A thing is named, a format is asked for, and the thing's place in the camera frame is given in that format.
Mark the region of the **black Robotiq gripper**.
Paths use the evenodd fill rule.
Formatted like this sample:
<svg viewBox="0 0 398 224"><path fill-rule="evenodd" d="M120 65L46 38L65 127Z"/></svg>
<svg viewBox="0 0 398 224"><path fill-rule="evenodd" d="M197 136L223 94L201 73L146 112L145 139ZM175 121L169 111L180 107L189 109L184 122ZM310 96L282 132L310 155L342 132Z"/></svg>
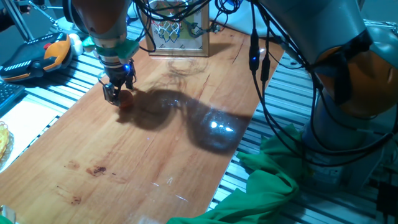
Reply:
<svg viewBox="0 0 398 224"><path fill-rule="evenodd" d="M121 86L125 84L127 89L133 90L136 82L134 60L131 58L127 63L104 62L103 65L105 73L111 82L103 84L104 98L114 106L121 106L119 99Z"/></svg>

